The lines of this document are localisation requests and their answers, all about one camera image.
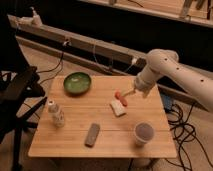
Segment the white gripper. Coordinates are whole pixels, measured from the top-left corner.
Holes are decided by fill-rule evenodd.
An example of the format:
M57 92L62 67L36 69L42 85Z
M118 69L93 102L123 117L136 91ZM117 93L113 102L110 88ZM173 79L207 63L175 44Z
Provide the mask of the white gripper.
M134 88L142 93L142 97L146 98L151 89L156 83L156 74L150 69L149 66L145 66L141 72L139 72L134 79ZM135 94L136 90L131 89L123 92L122 97Z

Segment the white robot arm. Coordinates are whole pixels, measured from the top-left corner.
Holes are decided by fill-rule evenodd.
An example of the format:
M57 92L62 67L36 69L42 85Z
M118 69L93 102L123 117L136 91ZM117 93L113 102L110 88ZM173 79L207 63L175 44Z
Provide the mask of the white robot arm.
M147 96L156 82L166 76L193 96L205 109L213 113L213 79L188 69L178 62L173 50L153 49L146 55L146 65L134 78L132 88L123 96L136 90Z

